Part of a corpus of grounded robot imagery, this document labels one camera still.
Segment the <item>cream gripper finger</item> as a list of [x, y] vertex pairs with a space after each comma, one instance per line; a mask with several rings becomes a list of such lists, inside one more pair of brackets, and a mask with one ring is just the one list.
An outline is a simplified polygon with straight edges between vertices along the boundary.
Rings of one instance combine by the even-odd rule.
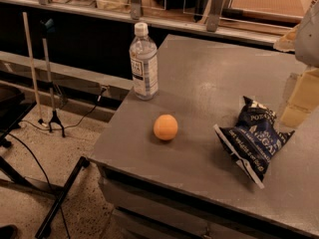
[[295, 39], [299, 26], [296, 25], [289, 30], [285, 35], [280, 37], [274, 44], [273, 48], [280, 52], [294, 52], [295, 51]]
[[300, 126], [319, 106], [319, 68], [308, 67], [296, 84], [280, 121], [289, 127]]

